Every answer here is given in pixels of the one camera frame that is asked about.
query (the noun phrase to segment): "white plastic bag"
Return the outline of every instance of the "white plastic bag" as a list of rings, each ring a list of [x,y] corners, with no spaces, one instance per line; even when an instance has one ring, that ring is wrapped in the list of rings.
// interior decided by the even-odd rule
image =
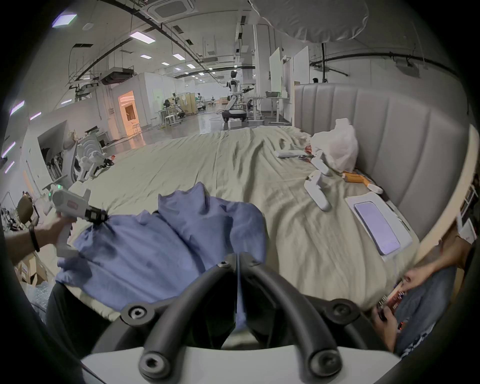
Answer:
[[[355,129],[348,119],[335,120],[335,128],[329,132],[318,132],[310,139],[312,153],[323,151],[330,168],[351,172],[355,168],[359,144]]]

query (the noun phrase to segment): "air conditioning unit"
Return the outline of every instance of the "air conditioning unit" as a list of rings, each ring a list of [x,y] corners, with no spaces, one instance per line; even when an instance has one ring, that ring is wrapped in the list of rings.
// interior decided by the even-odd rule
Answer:
[[[110,68],[98,76],[103,85],[121,83],[131,77],[133,77],[133,69],[118,67]]]
[[[149,2],[140,10],[157,23],[197,12],[195,0],[157,0]]]

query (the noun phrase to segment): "window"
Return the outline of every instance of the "window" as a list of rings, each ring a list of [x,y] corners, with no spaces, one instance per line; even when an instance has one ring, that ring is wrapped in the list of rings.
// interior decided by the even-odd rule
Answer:
[[[135,111],[133,109],[133,105],[130,104],[130,105],[127,105],[125,107],[125,113],[127,114],[127,121],[130,121],[130,120],[135,120]]]

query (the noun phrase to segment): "ceiling vent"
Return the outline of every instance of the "ceiling vent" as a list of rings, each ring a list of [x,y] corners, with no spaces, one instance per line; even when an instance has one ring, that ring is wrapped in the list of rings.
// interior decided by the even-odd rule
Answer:
[[[178,33],[183,33],[182,29],[178,25],[174,25],[172,28],[175,29]]]
[[[73,48],[90,48],[93,44],[77,43]]]
[[[216,61],[218,61],[218,57],[217,57],[217,56],[204,58],[204,63],[213,63],[213,62],[216,62]]]
[[[149,2],[148,5],[141,8],[141,11],[157,23],[161,23],[197,12],[197,9],[195,0],[157,0]]]

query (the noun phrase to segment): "upholstered headboard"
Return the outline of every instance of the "upholstered headboard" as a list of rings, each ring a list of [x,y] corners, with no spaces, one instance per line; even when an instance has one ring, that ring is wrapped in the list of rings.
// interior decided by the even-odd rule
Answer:
[[[423,239],[457,185],[468,127],[392,92],[344,84],[295,86],[297,128],[313,135],[345,117],[359,142],[358,169],[385,190]]]

